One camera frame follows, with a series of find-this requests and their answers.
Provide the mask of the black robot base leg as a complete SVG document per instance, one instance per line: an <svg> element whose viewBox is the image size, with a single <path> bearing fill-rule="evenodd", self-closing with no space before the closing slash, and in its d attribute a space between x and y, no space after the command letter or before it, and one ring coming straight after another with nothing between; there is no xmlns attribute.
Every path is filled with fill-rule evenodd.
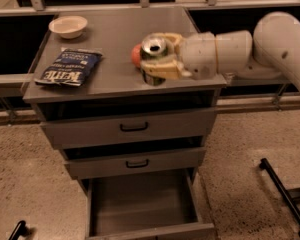
<svg viewBox="0 0 300 240"><path fill-rule="evenodd" d="M295 220L299 225L298 236L300 238L300 209L297 206L297 203L300 202L300 187L293 188L293 189L286 189L266 158L262 158L260 160L259 168L267 171L268 175L270 176L277 190L281 194L284 202L286 203L291 213L293 214Z"/></svg>

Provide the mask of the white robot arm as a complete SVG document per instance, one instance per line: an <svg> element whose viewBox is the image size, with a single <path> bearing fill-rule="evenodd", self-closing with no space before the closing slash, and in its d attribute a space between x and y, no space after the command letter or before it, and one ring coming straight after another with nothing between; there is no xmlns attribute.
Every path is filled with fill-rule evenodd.
<svg viewBox="0 0 300 240"><path fill-rule="evenodd" d="M300 22L273 12L247 30L214 35L153 33L141 43L139 68L147 76L177 80L234 74L246 79L284 75L300 93Z"/></svg>

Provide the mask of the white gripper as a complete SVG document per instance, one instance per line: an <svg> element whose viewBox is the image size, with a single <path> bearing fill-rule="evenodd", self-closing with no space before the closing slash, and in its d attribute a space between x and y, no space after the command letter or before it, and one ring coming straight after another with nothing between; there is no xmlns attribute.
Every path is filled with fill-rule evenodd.
<svg viewBox="0 0 300 240"><path fill-rule="evenodd" d="M169 62L142 60L141 69L146 74L171 80L183 77L203 80L216 75L216 43L215 36L211 32L193 34L184 40L181 34L172 32L157 32L155 36L166 40L169 54L180 53L183 63L176 59Z"/></svg>

